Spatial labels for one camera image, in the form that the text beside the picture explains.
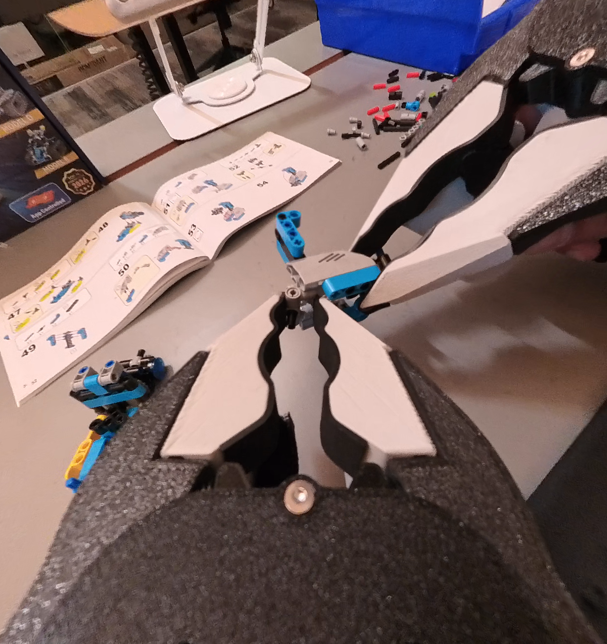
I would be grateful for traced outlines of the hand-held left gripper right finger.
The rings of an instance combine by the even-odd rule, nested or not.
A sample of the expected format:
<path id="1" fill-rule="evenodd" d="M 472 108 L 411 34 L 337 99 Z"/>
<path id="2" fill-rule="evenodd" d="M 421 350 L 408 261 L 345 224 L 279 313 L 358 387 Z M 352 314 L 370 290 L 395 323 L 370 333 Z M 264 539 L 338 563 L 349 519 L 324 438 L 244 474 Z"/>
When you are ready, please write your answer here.
<path id="1" fill-rule="evenodd" d="M 400 371 L 398 352 L 328 300 L 316 302 L 318 359 L 327 374 L 320 436 L 349 477 L 364 464 L 434 457 L 437 448 Z"/>

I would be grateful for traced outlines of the person's right hand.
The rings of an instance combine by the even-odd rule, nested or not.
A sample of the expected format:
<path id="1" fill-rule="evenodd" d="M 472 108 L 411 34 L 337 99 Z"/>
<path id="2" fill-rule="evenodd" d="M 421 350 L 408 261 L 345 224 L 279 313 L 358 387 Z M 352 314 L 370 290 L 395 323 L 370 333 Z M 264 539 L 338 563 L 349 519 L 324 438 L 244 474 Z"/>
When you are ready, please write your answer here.
<path id="1" fill-rule="evenodd" d="M 558 253 L 579 261 L 596 260 L 607 239 L 607 212 L 566 223 L 528 248 L 524 254 Z"/>

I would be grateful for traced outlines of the robot kit box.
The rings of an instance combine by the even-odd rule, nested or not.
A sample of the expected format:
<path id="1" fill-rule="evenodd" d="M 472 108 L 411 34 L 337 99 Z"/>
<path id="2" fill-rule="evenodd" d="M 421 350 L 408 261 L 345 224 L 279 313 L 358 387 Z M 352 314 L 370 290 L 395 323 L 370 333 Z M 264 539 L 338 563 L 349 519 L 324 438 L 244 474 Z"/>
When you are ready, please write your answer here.
<path id="1" fill-rule="evenodd" d="M 0 245 L 104 184 L 0 49 Z"/>

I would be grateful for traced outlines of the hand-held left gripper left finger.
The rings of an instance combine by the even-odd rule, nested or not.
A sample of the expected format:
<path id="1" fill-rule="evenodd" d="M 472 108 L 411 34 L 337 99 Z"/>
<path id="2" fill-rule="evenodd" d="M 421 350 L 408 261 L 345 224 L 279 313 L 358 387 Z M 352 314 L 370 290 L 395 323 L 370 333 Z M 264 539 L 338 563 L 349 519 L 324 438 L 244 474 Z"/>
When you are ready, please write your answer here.
<path id="1" fill-rule="evenodd" d="M 275 452 L 280 416 L 270 378 L 281 359 L 283 294 L 273 295 L 208 348 L 162 445 L 163 459 L 231 461 L 259 469 Z"/>

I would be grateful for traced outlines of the instruction booklet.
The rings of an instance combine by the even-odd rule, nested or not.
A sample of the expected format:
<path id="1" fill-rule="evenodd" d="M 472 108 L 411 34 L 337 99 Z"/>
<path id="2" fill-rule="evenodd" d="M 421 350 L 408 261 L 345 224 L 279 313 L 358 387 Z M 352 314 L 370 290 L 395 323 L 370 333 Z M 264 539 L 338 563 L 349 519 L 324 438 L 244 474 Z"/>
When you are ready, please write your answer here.
<path id="1" fill-rule="evenodd" d="M 0 353 L 19 407 L 122 330 L 250 223 L 341 164 L 267 132 L 102 215 L 51 268 L 0 300 Z"/>

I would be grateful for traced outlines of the black dimpled mat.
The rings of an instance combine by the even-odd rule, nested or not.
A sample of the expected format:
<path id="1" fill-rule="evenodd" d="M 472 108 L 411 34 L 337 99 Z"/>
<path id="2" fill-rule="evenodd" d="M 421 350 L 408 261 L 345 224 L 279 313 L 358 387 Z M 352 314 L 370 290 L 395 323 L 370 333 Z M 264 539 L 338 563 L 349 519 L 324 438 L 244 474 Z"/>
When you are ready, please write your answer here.
<path id="1" fill-rule="evenodd" d="M 527 503 L 558 575 L 607 643 L 607 398 Z"/>

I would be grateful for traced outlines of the grey desk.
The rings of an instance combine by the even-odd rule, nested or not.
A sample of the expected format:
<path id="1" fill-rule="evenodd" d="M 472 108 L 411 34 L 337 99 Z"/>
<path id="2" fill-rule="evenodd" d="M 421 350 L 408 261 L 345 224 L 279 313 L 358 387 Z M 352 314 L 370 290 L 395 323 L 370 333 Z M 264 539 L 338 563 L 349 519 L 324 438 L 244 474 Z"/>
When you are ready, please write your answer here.
<path id="1" fill-rule="evenodd" d="M 300 195 L 309 253 L 347 249 L 396 165 L 399 141 L 373 136 L 359 151 L 329 137 L 376 104 L 372 85 L 396 64 L 321 45 L 319 27 L 268 47 L 311 73 L 300 95 L 178 147 L 161 147 L 146 107 L 85 136 L 115 181 L 0 247 L 0 299 L 53 266 L 105 212 L 150 202 L 163 182 L 273 131 L 341 165 Z M 546 476 L 607 397 L 607 263 L 522 256 L 499 273 L 455 283 L 379 312 L 365 326 L 404 352 L 483 431 L 524 495 Z M 69 374 L 17 407 L 0 354 L 0 632 L 29 589 L 73 497 L 64 473 L 94 414 L 68 393 Z"/>

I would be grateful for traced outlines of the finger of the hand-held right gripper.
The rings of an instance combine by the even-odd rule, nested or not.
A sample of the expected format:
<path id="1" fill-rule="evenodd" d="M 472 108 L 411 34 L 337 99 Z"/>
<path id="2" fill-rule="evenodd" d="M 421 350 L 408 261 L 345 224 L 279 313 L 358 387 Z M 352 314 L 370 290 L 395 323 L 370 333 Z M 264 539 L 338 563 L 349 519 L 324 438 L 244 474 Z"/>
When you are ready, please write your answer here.
<path id="1" fill-rule="evenodd" d="M 607 117 L 547 129 L 519 147 L 467 207 L 393 260 L 363 309 L 405 302 L 507 262 L 562 224 L 607 211 Z"/>
<path id="2" fill-rule="evenodd" d="M 350 247 L 371 256 L 398 228 L 420 215 L 456 175 L 458 156 L 498 121 L 506 88 L 461 79 L 447 92 L 402 154 L 386 188 Z"/>

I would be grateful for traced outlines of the grey panel blue beam assembly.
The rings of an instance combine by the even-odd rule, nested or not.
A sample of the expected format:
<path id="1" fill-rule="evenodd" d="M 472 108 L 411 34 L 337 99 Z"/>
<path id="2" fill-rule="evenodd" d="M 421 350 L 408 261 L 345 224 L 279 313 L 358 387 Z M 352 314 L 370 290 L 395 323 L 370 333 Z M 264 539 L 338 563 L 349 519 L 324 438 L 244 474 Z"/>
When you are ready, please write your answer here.
<path id="1" fill-rule="evenodd" d="M 350 251 L 306 256 L 300 223 L 299 211 L 281 211 L 275 216 L 276 248 L 293 283 L 285 290 L 287 327 L 310 328 L 314 302 L 323 297 L 362 322 L 368 312 L 361 310 L 361 304 L 381 274 L 375 259 Z"/>

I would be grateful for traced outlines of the small blue toy robot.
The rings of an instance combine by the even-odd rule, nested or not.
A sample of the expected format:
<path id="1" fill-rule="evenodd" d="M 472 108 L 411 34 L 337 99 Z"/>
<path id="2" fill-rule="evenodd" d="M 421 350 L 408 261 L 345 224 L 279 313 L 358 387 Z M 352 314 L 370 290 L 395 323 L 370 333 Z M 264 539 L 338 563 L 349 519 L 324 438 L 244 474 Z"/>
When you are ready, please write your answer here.
<path id="1" fill-rule="evenodd" d="M 107 361 L 100 370 L 79 369 L 69 396 L 92 410 L 95 418 L 66 469 L 68 489 L 78 491 L 111 439 L 137 414 L 166 374 L 164 360 L 144 349 L 132 359 Z"/>

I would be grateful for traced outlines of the pile of small building parts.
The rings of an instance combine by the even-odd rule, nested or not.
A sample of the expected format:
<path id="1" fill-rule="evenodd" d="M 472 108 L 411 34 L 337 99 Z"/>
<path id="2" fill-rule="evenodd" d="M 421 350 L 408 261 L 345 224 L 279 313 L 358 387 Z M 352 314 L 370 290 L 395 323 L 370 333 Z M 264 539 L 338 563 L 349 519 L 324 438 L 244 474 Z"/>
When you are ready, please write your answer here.
<path id="1" fill-rule="evenodd" d="M 315 132 L 332 146 L 344 144 L 361 152 L 385 137 L 398 148 L 426 124 L 459 79 L 439 71 L 402 69 L 384 81 L 338 86 L 324 103 Z"/>

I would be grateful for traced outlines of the blue bin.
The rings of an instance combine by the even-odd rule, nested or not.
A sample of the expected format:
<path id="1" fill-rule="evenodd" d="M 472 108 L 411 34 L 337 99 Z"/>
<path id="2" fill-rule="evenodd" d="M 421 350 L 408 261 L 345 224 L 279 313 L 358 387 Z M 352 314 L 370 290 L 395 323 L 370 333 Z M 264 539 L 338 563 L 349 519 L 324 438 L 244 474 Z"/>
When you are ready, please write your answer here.
<path id="1" fill-rule="evenodd" d="M 325 46 L 457 75 L 515 27 L 537 1 L 316 1 Z"/>

